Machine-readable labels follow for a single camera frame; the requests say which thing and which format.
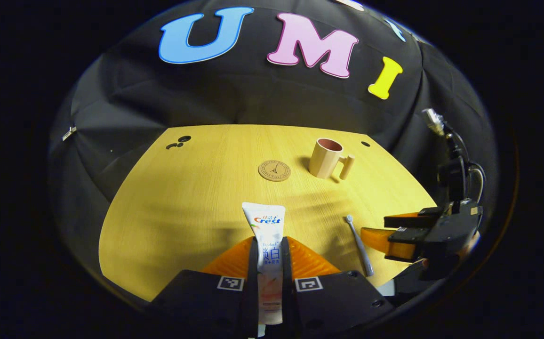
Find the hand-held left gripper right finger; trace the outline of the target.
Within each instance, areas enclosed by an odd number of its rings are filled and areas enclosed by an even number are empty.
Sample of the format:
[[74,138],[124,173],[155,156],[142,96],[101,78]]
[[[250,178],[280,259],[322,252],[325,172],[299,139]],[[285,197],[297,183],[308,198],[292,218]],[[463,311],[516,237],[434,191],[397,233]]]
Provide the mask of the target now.
[[293,260],[305,247],[284,237],[283,326],[294,339],[356,339],[395,310],[358,271],[295,277]]

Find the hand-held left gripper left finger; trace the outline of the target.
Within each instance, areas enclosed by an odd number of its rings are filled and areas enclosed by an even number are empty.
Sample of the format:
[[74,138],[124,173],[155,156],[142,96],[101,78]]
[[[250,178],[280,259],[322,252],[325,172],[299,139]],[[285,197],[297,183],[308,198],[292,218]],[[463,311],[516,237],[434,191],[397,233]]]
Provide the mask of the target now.
[[258,244],[247,238],[210,272],[180,271],[153,299],[152,314],[172,339],[251,339],[258,335]]

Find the white toothbrush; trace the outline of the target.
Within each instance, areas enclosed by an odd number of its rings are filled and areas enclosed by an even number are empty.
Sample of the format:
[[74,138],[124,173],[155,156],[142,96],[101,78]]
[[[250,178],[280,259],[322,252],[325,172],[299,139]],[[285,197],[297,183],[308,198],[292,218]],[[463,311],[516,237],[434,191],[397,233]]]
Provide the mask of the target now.
[[360,236],[358,235],[358,232],[354,226],[353,223],[353,217],[351,215],[347,215],[344,217],[347,225],[350,226],[350,229],[352,231],[354,241],[356,243],[356,247],[358,249],[358,253],[360,254],[360,261],[362,264],[362,268],[364,270],[366,277],[372,277],[375,274],[375,271],[373,270],[373,267],[371,265],[368,253],[365,249],[364,243],[362,242]]

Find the white toothpaste tube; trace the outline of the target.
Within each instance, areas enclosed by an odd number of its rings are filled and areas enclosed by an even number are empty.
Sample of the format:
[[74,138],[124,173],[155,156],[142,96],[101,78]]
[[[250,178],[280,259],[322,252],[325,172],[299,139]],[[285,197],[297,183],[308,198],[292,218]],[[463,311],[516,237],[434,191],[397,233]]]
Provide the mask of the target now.
[[242,209],[257,241],[258,321],[278,325],[283,322],[281,241],[286,209],[254,202],[243,202]]

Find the beige cup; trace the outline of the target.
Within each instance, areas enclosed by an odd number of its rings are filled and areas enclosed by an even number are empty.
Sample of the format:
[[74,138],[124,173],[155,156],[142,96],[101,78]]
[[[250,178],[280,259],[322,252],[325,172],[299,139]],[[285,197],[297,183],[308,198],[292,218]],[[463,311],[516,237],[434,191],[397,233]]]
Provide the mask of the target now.
[[343,153],[344,148],[339,142],[323,137],[317,139],[309,159],[309,173],[316,178],[327,179],[332,176],[336,166],[341,163],[343,167],[339,178],[345,180],[353,168],[355,157],[352,154],[345,156]]

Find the round brown coaster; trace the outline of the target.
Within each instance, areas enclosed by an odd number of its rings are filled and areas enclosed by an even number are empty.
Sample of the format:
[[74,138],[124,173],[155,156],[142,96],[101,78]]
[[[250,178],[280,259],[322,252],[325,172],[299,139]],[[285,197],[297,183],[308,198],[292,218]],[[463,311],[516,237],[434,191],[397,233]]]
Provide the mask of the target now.
[[270,182],[283,182],[291,176],[291,168],[282,161],[264,161],[257,167],[259,175]]

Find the wooden desktop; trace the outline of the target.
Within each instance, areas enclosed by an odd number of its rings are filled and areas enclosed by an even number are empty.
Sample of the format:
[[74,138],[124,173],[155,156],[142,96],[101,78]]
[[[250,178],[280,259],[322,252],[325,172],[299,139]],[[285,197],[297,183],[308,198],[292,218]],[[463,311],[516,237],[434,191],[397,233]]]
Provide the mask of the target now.
[[[345,180],[311,175],[317,139],[339,142],[355,157]],[[283,182],[257,167],[277,160],[291,168]],[[360,270],[354,227],[380,228],[386,215],[435,206],[422,185],[368,135],[285,125],[195,125],[167,129],[117,191],[102,226],[103,275],[148,302],[180,270],[200,271],[252,236],[243,202],[286,208],[284,234],[339,270]]]

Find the black backdrop cloth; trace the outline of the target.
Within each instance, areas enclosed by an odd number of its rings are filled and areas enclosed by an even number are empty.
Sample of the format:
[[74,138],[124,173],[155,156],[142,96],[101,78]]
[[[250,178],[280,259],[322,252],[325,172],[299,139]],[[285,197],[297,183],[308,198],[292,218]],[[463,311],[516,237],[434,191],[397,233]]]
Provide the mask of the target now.
[[[496,134],[472,84],[435,44],[392,17],[333,0],[191,0],[145,22],[75,81],[53,121],[48,189],[73,256],[100,274],[105,213],[164,129],[269,124],[368,135],[437,203],[442,144],[432,108],[486,173],[481,232],[500,183]],[[77,131],[66,141],[70,126]]]

